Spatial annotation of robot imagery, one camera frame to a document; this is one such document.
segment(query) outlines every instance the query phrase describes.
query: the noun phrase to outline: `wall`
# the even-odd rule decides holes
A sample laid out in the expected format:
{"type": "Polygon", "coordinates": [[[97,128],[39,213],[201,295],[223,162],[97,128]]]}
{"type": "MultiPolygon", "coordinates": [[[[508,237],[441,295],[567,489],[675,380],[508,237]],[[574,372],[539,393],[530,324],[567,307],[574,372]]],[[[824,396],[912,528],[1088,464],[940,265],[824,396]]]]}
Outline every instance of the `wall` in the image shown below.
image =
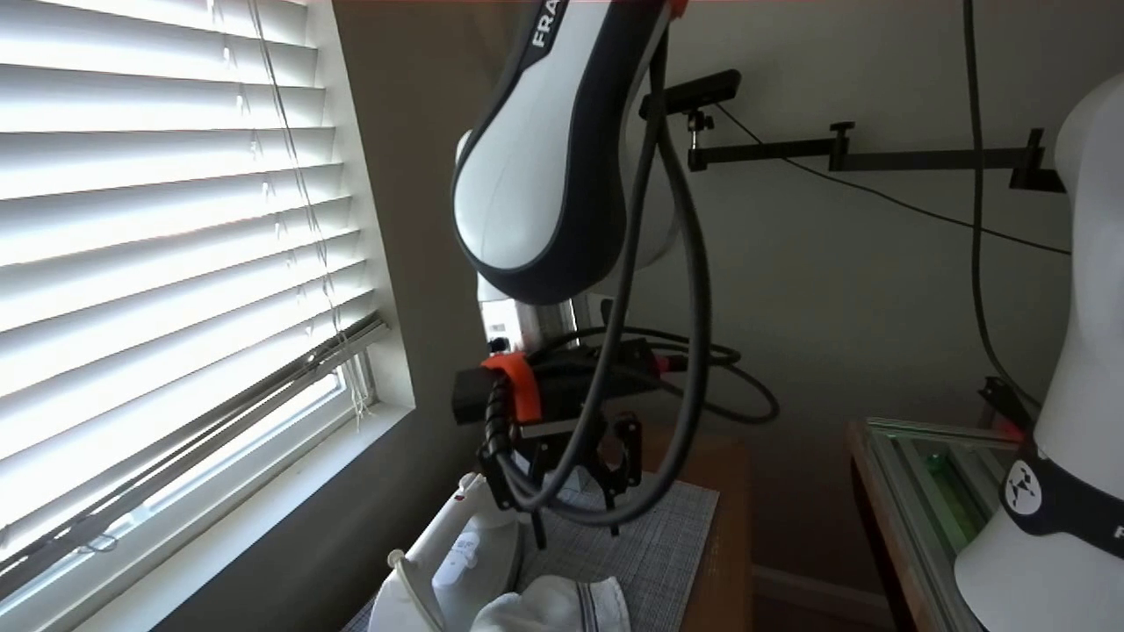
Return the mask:
{"type": "MultiPolygon", "coordinates": [[[[987,143],[1023,143],[1104,77],[1124,69],[1117,0],[981,0],[987,143]]],[[[672,83],[740,69],[729,108],[763,137],[821,137],[857,118],[857,152],[964,149],[960,2],[940,0],[694,0],[672,36],[672,83]]],[[[716,115],[706,143],[744,143],[716,115]]],[[[964,172],[854,176],[968,219],[964,172]]],[[[995,229],[1066,247],[1066,201],[1004,191],[987,176],[995,229]]],[[[981,423],[987,359],[968,314],[968,233],[786,164],[711,164],[693,176],[716,288],[716,342],[779,393],[784,418],[750,439],[754,563],[873,590],[854,513],[843,428],[917,418],[981,423]]],[[[1066,261],[987,244],[987,314],[1009,368],[1047,391],[1066,261]]],[[[643,273],[634,321],[686,330],[677,261],[643,273]]],[[[750,406],[744,387],[716,396],[750,406]]]]}
{"type": "Polygon", "coordinates": [[[339,627],[469,466],[453,368],[481,354],[475,280],[453,244],[449,164],[505,53],[512,12],[336,0],[351,93],[406,338],[418,410],[314,490],[162,627],[339,627]]]}

